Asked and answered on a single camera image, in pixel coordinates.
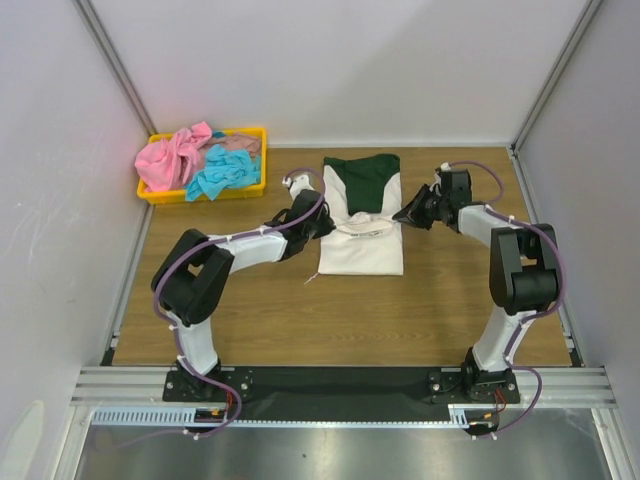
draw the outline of blue cloth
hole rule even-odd
[[[203,193],[214,200],[223,188],[243,188],[260,183],[260,156],[251,161],[246,150],[227,152],[214,145],[205,155],[204,169],[196,172],[187,186],[187,202]]]

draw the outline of wooden table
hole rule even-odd
[[[271,149],[265,196],[155,208],[121,330],[114,364],[169,364],[176,350],[166,324],[151,310],[150,283],[180,235],[234,233],[270,220],[291,199],[282,177],[300,166],[320,168],[325,156],[351,159],[391,152],[401,158],[408,202],[431,183],[441,163],[478,160],[506,185],[496,208],[526,219],[518,183],[502,148]],[[494,180],[472,167],[476,199],[497,193]],[[277,264],[234,274],[214,314],[216,348],[227,364],[244,365],[453,365],[480,337],[491,312],[489,251],[473,239],[436,225],[431,231],[403,227],[402,277],[320,275],[320,242]],[[568,365],[557,316],[538,320],[522,342],[516,362]]]

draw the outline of pink cloth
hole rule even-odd
[[[262,140],[246,133],[232,133],[226,137],[212,138],[207,142],[208,146],[217,144],[223,146],[227,152],[246,150],[252,157],[258,155],[262,149]]]
[[[136,155],[138,175],[147,184],[147,192],[180,190],[193,174],[202,168],[198,149],[211,138],[211,128],[205,122],[191,129],[181,128],[171,140],[163,138],[148,144]]]

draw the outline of yellow plastic crate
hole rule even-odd
[[[231,128],[222,130],[227,135],[232,133],[245,133],[247,135],[253,135],[262,139],[262,151],[260,152],[262,163],[260,165],[260,183],[256,185],[249,185],[244,188],[225,188],[220,192],[220,195],[216,200],[226,200],[229,198],[252,198],[261,197],[264,195],[264,188],[267,185],[267,131],[262,127],[250,127],[250,128]],[[167,140],[173,136],[171,133],[160,133],[149,137],[149,143],[157,142],[161,138]],[[185,202],[185,195],[187,191],[182,190],[168,190],[166,192],[145,192],[147,185],[140,179],[138,182],[138,197],[146,200],[152,205],[162,205],[166,203],[182,203]],[[200,195],[196,202],[208,201],[209,198],[206,195]]]

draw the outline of white wall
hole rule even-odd
[[[585,0],[94,0],[162,131],[272,144],[513,140]]]
[[[523,149],[569,269],[575,329],[640,448],[640,3],[605,2]]]
[[[4,1],[0,45],[0,459],[43,400],[40,480],[79,369],[106,340],[145,136],[71,1]]]

